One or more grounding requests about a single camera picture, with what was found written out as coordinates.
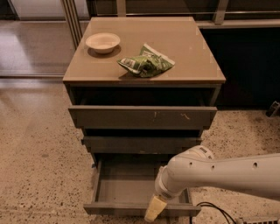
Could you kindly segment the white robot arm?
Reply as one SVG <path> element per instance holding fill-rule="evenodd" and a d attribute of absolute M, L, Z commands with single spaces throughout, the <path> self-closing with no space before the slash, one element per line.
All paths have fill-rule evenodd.
<path fill-rule="evenodd" d="M 159 168 L 144 219 L 153 222 L 169 200 L 204 186 L 280 200 L 280 154 L 216 159 L 207 147 L 193 146 Z"/>

